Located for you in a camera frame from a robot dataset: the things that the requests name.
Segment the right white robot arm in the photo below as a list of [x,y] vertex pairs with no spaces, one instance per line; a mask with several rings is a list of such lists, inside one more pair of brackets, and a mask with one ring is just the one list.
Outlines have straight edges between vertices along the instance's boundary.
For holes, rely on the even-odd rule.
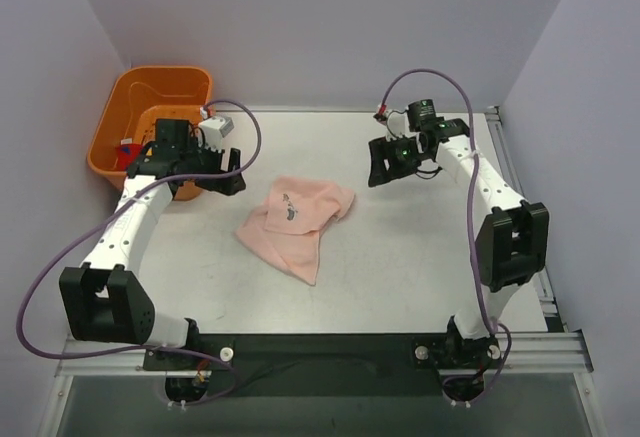
[[450,319],[443,353],[463,367],[491,344],[509,300],[546,262],[549,211],[515,191],[480,152],[472,128],[462,119],[436,114],[431,100],[404,111],[380,109],[374,116],[384,136],[369,143],[369,187],[409,176],[426,176],[435,164],[464,191],[467,238],[476,301]]

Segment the pink towel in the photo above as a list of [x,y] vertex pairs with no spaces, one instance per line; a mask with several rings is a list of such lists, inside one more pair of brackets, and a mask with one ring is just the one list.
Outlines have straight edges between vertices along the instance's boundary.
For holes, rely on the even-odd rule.
[[333,181],[280,176],[235,235],[267,264],[314,286],[321,237],[348,214],[355,197],[354,190]]

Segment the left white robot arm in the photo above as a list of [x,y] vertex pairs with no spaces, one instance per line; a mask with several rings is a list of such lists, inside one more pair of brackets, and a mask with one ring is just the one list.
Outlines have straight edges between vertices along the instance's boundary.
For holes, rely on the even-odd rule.
[[118,217],[78,267],[65,268],[59,287],[72,336],[78,341],[166,347],[177,367],[195,366],[202,344],[190,336],[194,321],[157,310],[138,279],[144,252],[158,221],[187,181],[231,196],[245,190],[241,153],[224,150],[233,130],[228,117],[198,124],[159,119],[126,169]]

